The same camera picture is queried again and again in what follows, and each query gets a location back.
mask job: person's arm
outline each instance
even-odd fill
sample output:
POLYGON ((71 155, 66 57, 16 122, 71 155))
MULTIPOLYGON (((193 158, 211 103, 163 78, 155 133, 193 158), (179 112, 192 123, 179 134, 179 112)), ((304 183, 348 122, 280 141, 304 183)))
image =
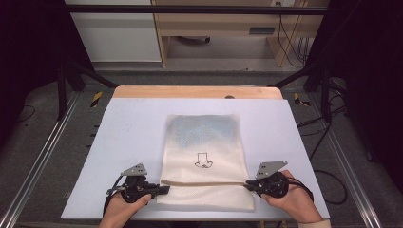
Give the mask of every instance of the person's arm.
POLYGON ((151 195, 145 195, 133 203, 127 203, 120 193, 115 194, 106 208, 100 228, 121 228, 138 210, 146 206, 151 195))
MULTIPOLYGON (((287 178, 293 178, 293 175, 288 170, 282 171, 282 174, 287 178)), ((261 197, 270 205, 287 212, 291 218, 299 223, 301 228, 330 227, 330 221, 323 219, 308 193, 301 187, 290 184, 287 195, 280 199, 265 194, 261 194, 261 197)))

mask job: white table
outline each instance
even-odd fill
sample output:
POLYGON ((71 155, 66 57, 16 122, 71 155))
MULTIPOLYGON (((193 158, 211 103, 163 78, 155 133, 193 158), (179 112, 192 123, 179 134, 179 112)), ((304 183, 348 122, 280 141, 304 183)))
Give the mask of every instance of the white table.
MULTIPOLYGON (((273 88, 256 87, 202 87, 215 94, 232 95, 238 99, 215 98, 159 98, 158 90, 171 91, 167 96, 208 97, 199 88, 186 87, 140 87, 118 88, 111 99, 85 166, 68 200, 64 219, 100 219, 102 217, 106 190, 111 188, 120 173, 142 162, 148 171, 147 180, 159 183, 163 161, 163 143, 167 115, 225 115, 240 116, 240 137, 246 166, 253 179, 261 162, 288 161, 289 169, 307 185, 315 196, 315 205, 324 218, 329 218, 317 179, 299 136, 294 117, 286 100, 273 88), (133 95, 144 91, 146 97, 133 95), (239 94, 273 93, 275 99, 243 99, 239 94)), ((257 96, 260 98, 272 95, 257 96)), ((281 210, 269 206, 255 196, 254 212, 192 211, 157 204, 152 200, 133 219, 143 220, 280 220, 290 217, 281 210)))

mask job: black clamp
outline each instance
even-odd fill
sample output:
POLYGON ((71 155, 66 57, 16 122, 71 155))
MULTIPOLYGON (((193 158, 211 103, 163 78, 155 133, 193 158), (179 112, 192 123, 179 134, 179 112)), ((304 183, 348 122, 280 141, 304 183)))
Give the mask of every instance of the black clamp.
POLYGON ((314 200, 312 192, 299 180, 287 178, 279 169, 284 167, 287 161, 263 162, 260 164, 255 180, 247 180, 246 187, 249 191, 256 192, 260 197, 261 194, 269 195, 273 198, 283 198, 288 193, 290 184, 303 188, 308 195, 314 200))
POLYGON ((122 198, 127 203, 133 203, 147 194, 151 194, 152 200, 155 199, 155 197, 157 197, 158 195, 168 194, 169 186, 160 186, 159 184, 149 183, 148 181, 145 181, 146 174, 147 171, 145 170, 142 163, 139 163, 122 172, 121 176, 116 180, 113 187, 111 189, 108 189, 106 192, 107 197, 104 206, 104 213, 115 192, 120 192, 122 198), (122 186, 117 186, 123 176, 126 176, 125 182, 122 184, 122 186))

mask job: folded cloth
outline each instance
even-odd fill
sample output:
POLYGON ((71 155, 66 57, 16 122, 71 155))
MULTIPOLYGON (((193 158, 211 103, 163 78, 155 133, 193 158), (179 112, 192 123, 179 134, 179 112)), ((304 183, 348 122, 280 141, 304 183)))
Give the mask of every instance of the folded cloth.
POLYGON ((158 203, 250 211, 248 179, 236 116, 168 117, 161 185, 171 188, 158 203))

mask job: drawing on cloth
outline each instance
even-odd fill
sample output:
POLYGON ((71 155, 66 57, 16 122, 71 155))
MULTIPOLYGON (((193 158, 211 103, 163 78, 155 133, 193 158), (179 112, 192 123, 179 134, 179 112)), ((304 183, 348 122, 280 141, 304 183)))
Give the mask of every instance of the drawing on cloth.
POLYGON ((207 159, 207 153, 198 153, 198 161, 195 165, 199 168, 210 168, 213 162, 207 159))

